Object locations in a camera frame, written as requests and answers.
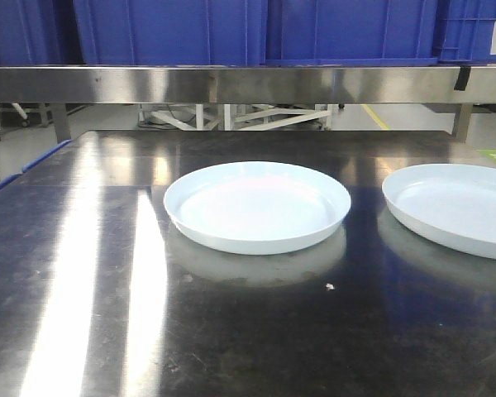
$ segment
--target stainless steel table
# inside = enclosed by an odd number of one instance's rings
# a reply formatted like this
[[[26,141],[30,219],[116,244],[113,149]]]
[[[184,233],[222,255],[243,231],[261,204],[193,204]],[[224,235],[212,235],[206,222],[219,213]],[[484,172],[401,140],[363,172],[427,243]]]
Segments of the stainless steel table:
[[[167,186],[273,160],[340,180],[319,246],[182,237]],[[407,165],[490,165],[445,132],[88,132],[0,192],[0,397],[496,396],[496,261],[386,211]]]

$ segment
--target metal shelf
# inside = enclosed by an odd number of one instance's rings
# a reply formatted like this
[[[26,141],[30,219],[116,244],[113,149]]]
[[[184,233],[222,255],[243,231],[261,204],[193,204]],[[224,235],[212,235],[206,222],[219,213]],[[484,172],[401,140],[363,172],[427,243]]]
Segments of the metal shelf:
[[[496,65],[460,67],[0,67],[0,103],[51,103],[58,141],[65,103],[496,103]]]

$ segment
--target blue bin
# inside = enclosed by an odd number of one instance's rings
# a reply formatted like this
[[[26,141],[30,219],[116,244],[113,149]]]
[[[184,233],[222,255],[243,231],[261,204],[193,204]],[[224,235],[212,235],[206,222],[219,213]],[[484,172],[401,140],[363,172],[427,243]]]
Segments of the blue bin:
[[[269,0],[267,65],[434,65],[437,0]]]
[[[74,0],[86,63],[265,62],[267,0]]]
[[[0,66],[80,62],[72,0],[0,0]]]
[[[440,62],[496,62],[496,0],[439,0],[434,53]]]

